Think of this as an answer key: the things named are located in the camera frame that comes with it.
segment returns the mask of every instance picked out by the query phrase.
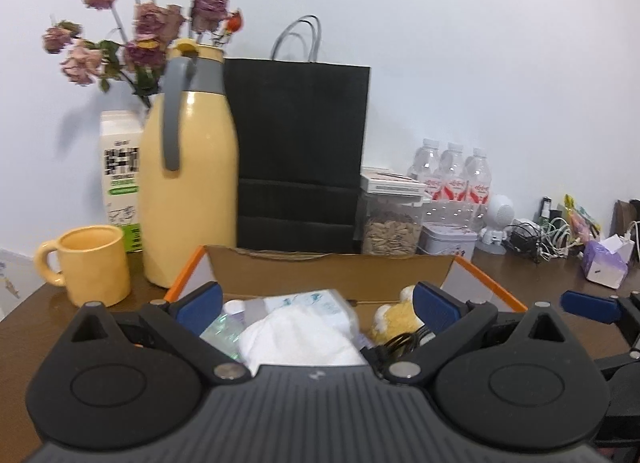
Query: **thermos handle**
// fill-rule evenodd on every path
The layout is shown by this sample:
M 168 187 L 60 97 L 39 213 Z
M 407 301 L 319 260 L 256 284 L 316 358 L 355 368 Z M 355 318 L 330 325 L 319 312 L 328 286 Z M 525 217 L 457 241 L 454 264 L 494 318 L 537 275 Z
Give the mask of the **thermos handle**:
M 180 170 L 180 105 L 182 93 L 189 90 L 195 73 L 189 57 L 176 57 L 166 65 L 164 74 L 164 106 L 162 108 L 162 159 L 164 168 Z

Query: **ceramic mug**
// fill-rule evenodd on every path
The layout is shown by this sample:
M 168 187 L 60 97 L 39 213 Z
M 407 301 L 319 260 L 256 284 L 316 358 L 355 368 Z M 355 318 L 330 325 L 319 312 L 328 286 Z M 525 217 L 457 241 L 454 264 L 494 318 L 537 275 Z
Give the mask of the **ceramic mug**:
M 49 267 L 51 252 L 58 254 L 60 273 Z M 130 292 L 124 233 L 117 226 L 98 224 L 69 230 L 42 243 L 33 264 L 45 281 L 66 286 L 69 300 L 78 307 L 92 300 L 113 306 Z

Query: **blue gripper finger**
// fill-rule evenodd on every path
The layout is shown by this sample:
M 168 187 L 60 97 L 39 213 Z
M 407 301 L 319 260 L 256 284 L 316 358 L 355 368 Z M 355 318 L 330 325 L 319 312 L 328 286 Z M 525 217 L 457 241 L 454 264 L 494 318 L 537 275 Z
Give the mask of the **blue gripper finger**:
M 578 291 L 565 291 L 560 296 L 560 306 L 567 313 L 584 317 L 603 324 L 620 320 L 622 311 L 616 299 L 596 297 Z

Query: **plastic bag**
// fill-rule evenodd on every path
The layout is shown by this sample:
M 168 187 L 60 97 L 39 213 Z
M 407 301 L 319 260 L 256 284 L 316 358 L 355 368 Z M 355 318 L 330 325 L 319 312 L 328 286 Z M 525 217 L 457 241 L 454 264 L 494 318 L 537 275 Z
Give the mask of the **plastic bag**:
M 238 338 L 244 331 L 244 324 L 233 315 L 221 314 L 202 332 L 200 338 L 222 351 L 233 360 L 242 362 Z

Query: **plush toy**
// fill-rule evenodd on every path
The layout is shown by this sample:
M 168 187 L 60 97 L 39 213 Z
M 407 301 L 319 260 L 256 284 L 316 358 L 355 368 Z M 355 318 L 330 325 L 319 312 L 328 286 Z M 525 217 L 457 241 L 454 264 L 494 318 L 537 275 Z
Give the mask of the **plush toy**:
M 413 333 L 422 322 L 414 313 L 414 286 L 400 292 L 400 302 L 393 306 L 385 304 L 376 311 L 370 337 L 377 345 L 385 344 L 401 333 Z

